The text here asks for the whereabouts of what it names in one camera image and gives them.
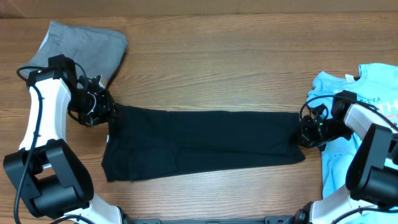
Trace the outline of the black t-shirt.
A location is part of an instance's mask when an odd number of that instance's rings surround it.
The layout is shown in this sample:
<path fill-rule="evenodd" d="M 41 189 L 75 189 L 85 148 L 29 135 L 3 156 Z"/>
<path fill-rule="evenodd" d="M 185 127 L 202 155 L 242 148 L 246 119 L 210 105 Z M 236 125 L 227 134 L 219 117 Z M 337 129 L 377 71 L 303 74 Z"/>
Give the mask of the black t-shirt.
<path fill-rule="evenodd" d="M 116 105 L 101 165 L 112 182 L 295 164 L 298 127 L 297 113 Z"/>

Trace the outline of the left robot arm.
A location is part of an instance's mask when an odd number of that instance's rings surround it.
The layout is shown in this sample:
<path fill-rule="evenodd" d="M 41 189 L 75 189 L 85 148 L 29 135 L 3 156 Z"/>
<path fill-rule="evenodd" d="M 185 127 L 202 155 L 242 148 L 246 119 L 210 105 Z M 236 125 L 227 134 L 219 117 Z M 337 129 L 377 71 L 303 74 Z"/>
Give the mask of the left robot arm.
<path fill-rule="evenodd" d="M 114 114 L 114 100 L 101 76 L 78 76 L 78 63 L 63 54 L 50 57 L 47 67 L 28 66 L 21 76 L 31 106 L 25 136 L 15 153 L 5 156 L 3 168 L 17 190 L 14 221 L 20 223 L 19 203 L 31 215 L 54 223 L 129 223 L 117 206 L 95 194 L 91 176 L 66 140 L 70 116 L 92 127 Z"/>

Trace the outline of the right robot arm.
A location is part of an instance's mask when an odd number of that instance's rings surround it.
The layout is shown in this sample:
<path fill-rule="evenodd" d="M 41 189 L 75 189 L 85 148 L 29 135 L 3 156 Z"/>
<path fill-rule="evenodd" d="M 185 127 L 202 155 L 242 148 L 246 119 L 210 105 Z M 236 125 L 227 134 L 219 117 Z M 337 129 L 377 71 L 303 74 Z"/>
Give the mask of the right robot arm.
<path fill-rule="evenodd" d="M 397 213 L 397 125 L 374 105 L 342 91 L 300 115 L 299 145 L 324 145 L 357 134 L 362 143 L 349 165 L 345 184 L 323 200 L 310 202 L 287 223 L 348 223 L 369 212 Z"/>

